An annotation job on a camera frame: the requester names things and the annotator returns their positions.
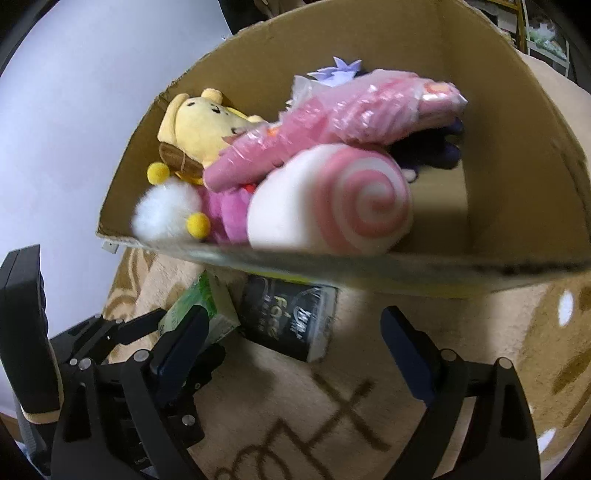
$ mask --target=white wall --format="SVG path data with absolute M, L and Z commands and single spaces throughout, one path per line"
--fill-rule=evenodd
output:
M 0 76 L 0 261 L 41 244 L 50 336 L 106 299 L 119 255 L 96 222 L 136 124 L 229 35 L 217 0 L 60 0 Z

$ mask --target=beige carpet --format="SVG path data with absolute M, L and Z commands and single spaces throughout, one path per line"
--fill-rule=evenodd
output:
M 128 320 L 168 308 L 201 269 L 128 249 L 105 316 Z M 391 304 L 441 348 L 471 361 L 502 355 L 517 363 L 537 434 L 550 440 L 542 453 L 546 469 L 570 446 L 591 413 L 591 274 L 473 300 L 345 289 L 328 354 L 317 365 L 237 333 L 223 341 L 226 361 L 195 396 L 206 438 L 191 453 L 208 478 L 381 480 L 423 413 L 379 334 L 380 312 Z M 155 340 L 119 347 L 111 361 Z M 458 446 L 453 442 L 441 471 Z

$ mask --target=yellow pom pom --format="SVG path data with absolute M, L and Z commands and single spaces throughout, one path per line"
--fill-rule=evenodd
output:
M 148 167 L 148 182 L 152 185 L 158 185 L 160 183 L 164 183 L 168 177 L 170 177 L 170 168 L 166 163 L 162 163 L 161 161 L 157 161 L 152 163 Z
M 211 225 L 205 213 L 194 213 L 187 218 L 187 231 L 191 236 L 203 240 L 209 235 Z

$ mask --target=bear ear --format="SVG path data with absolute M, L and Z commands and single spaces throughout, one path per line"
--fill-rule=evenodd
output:
M 177 136 L 174 131 L 174 124 L 177 119 L 178 109 L 181 108 L 183 102 L 189 98 L 187 93 L 179 93 L 173 98 L 173 101 L 168 104 L 160 129 L 158 130 L 158 140 L 166 142 L 171 145 L 177 144 Z
M 211 100 L 213 103 L 217 103 L 218 105 L 222 104 L 223 95 L 219 90 L 215 88 L 206 88 L 202 93 L 201 96 L 206 98 L 207 100 Z

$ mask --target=white fluffy pom pom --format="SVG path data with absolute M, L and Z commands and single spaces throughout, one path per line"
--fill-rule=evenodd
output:
M 140 199 L 131 220 L 134 235 L 146 243 L 194 241 L 187 218 L 200 212 L 199 192 L 184 181 L 168 179 L 151 187 Z

